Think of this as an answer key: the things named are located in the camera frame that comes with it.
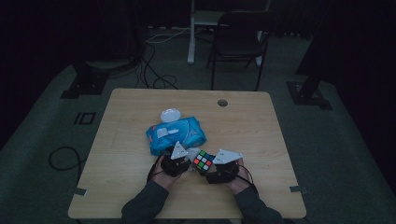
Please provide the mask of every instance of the hand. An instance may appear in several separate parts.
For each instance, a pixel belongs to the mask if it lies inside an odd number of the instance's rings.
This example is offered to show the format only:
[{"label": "hand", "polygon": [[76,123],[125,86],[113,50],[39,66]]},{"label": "hand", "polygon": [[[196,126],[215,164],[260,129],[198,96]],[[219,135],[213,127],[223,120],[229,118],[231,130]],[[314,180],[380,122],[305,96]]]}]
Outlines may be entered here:
[{"label": "hand", "polygon": [[172,188],[173,184],[181,177],[181,175],[178,175],[176,177],[167,175],[163,171],[163,168],[161,168],[162,161],[163,161],[163,156],[161,156],[160,159],[158,160],[153,175],[151,176],[151,180],[169,191]]},{"label": "hand", "polygon": [[[244,165],[244,160],[239,159],[236,161],[237,165],[243,166]],[[245,178],[246,180],[250,181],[249,176],[248,176],[248,171],[243,168],[243,167],[239,167],[239,172],[238,175]],[[247,183],[246,181],[240,179],[240,178],[236,178],[235,180],[224,184],[227,188],[229,188],[233,194],[238,194],[239,192],[241,192],[244,189],[247,189],[250,185],[249,183]]]}]

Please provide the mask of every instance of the sleeve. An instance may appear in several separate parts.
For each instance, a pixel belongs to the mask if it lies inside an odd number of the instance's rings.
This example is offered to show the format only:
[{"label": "sleeve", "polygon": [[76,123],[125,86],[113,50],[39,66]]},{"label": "sleeve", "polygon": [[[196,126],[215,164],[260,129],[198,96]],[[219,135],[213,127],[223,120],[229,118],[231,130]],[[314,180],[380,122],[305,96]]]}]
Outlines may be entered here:
[{"label": "sleeve", "polygon": [[244,223],[284,223],[282,216],[276,210],[267,207],[252,187],[242,190],[234,197],[244,217]]},{"label": "sleeve", "polygon": [[163,210],[169,192],[153,181],[122,207],[121,224],[150,223]]}]

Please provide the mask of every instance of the chair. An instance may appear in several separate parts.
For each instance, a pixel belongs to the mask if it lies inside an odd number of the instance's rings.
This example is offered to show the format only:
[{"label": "chair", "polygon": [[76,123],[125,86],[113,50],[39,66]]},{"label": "chair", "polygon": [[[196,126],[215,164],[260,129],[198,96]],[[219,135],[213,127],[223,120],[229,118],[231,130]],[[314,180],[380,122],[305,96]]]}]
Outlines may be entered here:
[{"label": "chair", "polygon": [[262,62],[254,91],[262,78],[268,38],[276,31],[277,14],[273,11],[229,11],[219,19],[212,50],[206,68],[212,62],[210,90],[214,88],[216,62],[247,62],[247,68],[256,57]]}]

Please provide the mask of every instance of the floor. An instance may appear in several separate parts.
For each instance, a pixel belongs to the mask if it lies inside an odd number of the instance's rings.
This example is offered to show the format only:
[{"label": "floor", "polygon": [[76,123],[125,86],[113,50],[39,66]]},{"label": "floor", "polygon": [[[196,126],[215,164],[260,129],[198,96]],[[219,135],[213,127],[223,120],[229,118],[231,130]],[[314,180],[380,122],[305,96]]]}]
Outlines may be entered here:
[{"label": "floor", "polygon": [[[59,172],[49,165],[50,153],[58,147],[73,147],[81,158],[89,155],[92,141],[115,88],[146,88],[141,77],[159,88],[209,90],[210,69],[206,60],[211,35],[197,36],[195,64],[187,64],[189,39],[185,34],[167,39],[179,30],[152,30],[144,58],[153,71],[141,63],[135,68],[114,71],[101,95],[81,95],[78,99],[60,99],[76,76],[66,67],[35,103],[29,115],[0,151],[0,223],[76,223],[67,215],[77,183],[78,169]],[[307,210],[305,219],[295,223],[396,223],[396,199],[376,167],[359,130],[339,99],[336,88],[322,82],[319,90],[333,110],[314,105],[295,105],[286,81],[302,81],[295,71],[310,40],[284,36],[273,38],[264,66],[259,91],[270,93],[290,159]],[[96,62],[107,69],[116,63]],[[254,86],[258,68],[231,63],[219,65],[215,89],[248,91]],[[78,113],[95,113],[91,125],[75,124]],[[72,151],[54,155],[53,163],[67,167],[76,163]],[[81,223],[118,223],[117,220],[84,219]]]}]

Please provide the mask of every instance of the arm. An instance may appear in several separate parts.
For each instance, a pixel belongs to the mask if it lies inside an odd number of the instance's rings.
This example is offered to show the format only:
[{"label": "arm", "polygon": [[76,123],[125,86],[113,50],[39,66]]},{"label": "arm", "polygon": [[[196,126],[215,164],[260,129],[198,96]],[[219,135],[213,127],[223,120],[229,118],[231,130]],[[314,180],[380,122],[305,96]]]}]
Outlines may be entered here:
[{"label": "arm", "polygon": [[276,210],[267,207],[251,187],[235,194],[234,197],[244,217],[244,223],[283,223],[282,216]]},{"label": "arm", "polygon": [[169,195],[169,191],[150,180],[131,201],[122,207],[122,224],[150,223],[157,216]]},{"label": "arm", "polygon": [[[239,159],[236,163],[244,166],[242,159]],[[244,168],[239,169],[238,175],[249,180],[248,171]],[[283,223],[282,216],[276,210],[267,207],[254,191],[253,187],[246,181],[236,178],[230,183],[225,184],[225,186],[233,192],[236,204],[242,212],[245,223]]]},{"label": "arm", "polygon": [[163,172],[161,157],[154,169],[150,181],[131,201],[122,207],[122,224],[150,223],[162,210],[169,190],[180,178],[172,177]]}]

